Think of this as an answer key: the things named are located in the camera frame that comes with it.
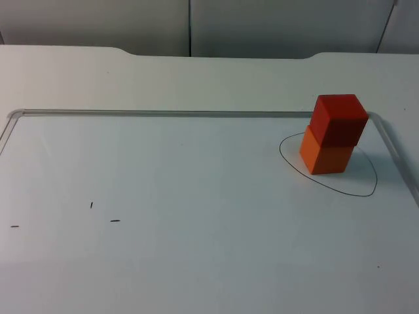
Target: black ink circle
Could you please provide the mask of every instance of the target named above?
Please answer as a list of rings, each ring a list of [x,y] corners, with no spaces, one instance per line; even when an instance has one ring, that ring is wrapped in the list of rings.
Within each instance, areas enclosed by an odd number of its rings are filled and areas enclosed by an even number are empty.
[[[323,183],[321,183],[321,182],[319,182],[319,181],[317,181],[317,180],[314,180],[313,178],[310,178],[309,176],[307,176],[307,175],[305,175],[304,173],[302,173],[301,171],[299,171],[296,167],[294,167],[292,164],[291,164],[291,162],[289,162],[288,160],[287,160],[287,158],[285,158],[284,157],[284,155],[282,154],[282,151],[281,151],[281,146],[282,146],[282,143],[285,141],[285,140],[287,140],[287,139],[289,139],[290,137],[293,137],[293,136],[297,136],[297,135],[301,135],[301,134],[304,134],[304,132],[300,132],[300,133],[297,133],[297,134],[293,134],[293,135],[290,135],[290,136],[287,136],[285,139],[283,139],[282,141],[281,141],[281,143],[280,143],[280,154],[281,154],[281,157],[287,162],[287,164],[289,164],[296,172],[298,172],[298,173],[300,173],[303,177],[306,177],[307,179],[310,179],[311,181],[313,181],[313,182],[315,182],[315,183],[318,183],[318,184],[320,184],[320,185],[322,185],[322,186],[324,186],[324,187],[326,187],[326,188],[330,188],[331,190],[333,190],[333,191],[335,191],[335,192],[338,192],[338,193],[341,193],[341,194],[344,194],[344,195],[349,195],[349,196],[357,196],[357,197],[360,197],[360,198],[367,198],[368,196],[371,196],[371,195],[373,195],[374,194],[374,192],[375,192],[375,189],[376,189],[376,187],[377,187],[377,183],[378,183],[378,176],[377,176],[377,171],[375,170],[375,167],[374,167],[374,164],[373,164],[373,162],[371,161],[371,159],[368,157],[368,155],[367,155],[367,153],[366,152],[364,152],[362,149],[360,149],[358,146],[356,146],[356,148],[358,148],[359,149],[359,151],[360,152],[362,152],[362,154],[366,157],[366,159],[369,161],[369,163],[371,164],[371,167],[373,167],[373,171],[374,171],[374,174],[375,174],[375,184],[374,184],[374,188],[373,188],[373,191],[370,193],[370,194],[367,194],[367,195],[359,195],[359,194],[351,194],[351,193],[346,193],[346,192],[343,192],[343,191],[340,191],[340,190],[337,190],[336,188],[332,188],[332,187],[330,187],[330,186],[328,186],[328,185],[326,185],[326,184],[323,184]]]

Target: white surface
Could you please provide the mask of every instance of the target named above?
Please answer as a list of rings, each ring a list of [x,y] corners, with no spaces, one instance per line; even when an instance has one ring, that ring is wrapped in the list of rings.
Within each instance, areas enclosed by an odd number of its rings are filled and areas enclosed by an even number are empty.
[[[400,0],[395,6],[379,52],[419,53],[419,1]]]
[[[188,0],[2,0],[6,44],[111,46],[188,56]]]
[[[192,55],[375,52],[393,0],[191,0]]]
[[[2,311],[417,313],[419,210],[378,132],[359,144],[376,192],[355,198],[280,157],[307,123],[21,118],[0,158]]]
[[[356,94],[390,128],[419,181],[419,56],[305,60],[133,56],[114,48],[0,45],[0,117],[15,109],[312,111]]]

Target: cube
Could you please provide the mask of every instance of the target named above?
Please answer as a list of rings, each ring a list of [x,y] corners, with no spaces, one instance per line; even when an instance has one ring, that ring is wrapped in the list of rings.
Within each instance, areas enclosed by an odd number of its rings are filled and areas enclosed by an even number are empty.
[[[344,172],[353,147],[321,147],[312,129],[307,126],[300,147],[300,155],[312,175]]]
[[[367,121],[355,95],[320,95],[310,127],[321,147],[354,147]]]

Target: orange cube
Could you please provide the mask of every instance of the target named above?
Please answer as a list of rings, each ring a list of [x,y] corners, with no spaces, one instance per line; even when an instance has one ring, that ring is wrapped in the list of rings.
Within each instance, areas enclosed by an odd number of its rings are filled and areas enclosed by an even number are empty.
[[[300,155],[312,175],[344,172],[353,147],[320,147],[310,126],[307,126]]]

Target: hand-drawn oval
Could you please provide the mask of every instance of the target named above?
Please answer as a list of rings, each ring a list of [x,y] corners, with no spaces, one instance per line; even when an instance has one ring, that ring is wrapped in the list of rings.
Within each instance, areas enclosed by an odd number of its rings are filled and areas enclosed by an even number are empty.
[[[344,173],[311,175],[299,154],[303,135],[290,135],[280,143],[282,158],[296,173],[345,195],[367,197],[374,193],[378,182],[377,173],[367,154],[359,147],[355,147]]]

